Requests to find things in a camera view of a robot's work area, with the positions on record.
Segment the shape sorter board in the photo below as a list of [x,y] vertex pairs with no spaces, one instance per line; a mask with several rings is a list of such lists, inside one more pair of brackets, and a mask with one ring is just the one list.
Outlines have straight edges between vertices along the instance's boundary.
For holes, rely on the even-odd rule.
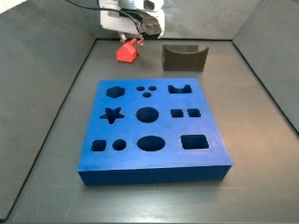
[[78,160],[86,186],[220,180],[231,166],[196,79],[98,83]]

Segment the star-shaped hole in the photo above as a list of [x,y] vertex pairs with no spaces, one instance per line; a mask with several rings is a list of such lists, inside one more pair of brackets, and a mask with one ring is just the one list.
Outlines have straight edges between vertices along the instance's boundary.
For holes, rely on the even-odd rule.
[[121,108],[105,108],[105,114],[101,115],[100,119],[106,119],[108,123],[112,124],[117,118],[124,118],[124,116],[118,113]]

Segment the square hole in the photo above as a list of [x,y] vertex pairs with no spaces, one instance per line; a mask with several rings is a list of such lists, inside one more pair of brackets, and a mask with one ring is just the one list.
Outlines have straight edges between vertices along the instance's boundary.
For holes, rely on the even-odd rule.
[[172,117],[182,117],[182,110],[181,109],[172,109],[170,113],[172,113]]
[[105,140],[94,140],[92,142],[90,150],[92,151],[104,151],[106,148],[106,141]]
[[189,117],[201,117],[201,112],[196,108],[188,108]]
[[185,150],[208,149],[209,144],[204,135],[185,135],[181,136],[181,147]]

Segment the gray table surface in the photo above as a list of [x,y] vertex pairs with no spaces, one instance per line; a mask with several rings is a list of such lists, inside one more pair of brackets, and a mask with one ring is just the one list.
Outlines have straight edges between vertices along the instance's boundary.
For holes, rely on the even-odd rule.
[[[164,72],[161,44],[209,47],[203,73]],[[98,41],[6,222],[299,222],[299,138],[231,42],[146,41],[133,64]],[[223,181],[85,187],[76,172],[97,82],[196,77],[233,160]]]

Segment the red block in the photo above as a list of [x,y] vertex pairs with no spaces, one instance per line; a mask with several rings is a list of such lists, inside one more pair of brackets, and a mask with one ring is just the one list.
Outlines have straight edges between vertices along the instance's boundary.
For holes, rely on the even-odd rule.
[[132,63],[136,59],[136,38],[126,42],[116,51],[116,60]]

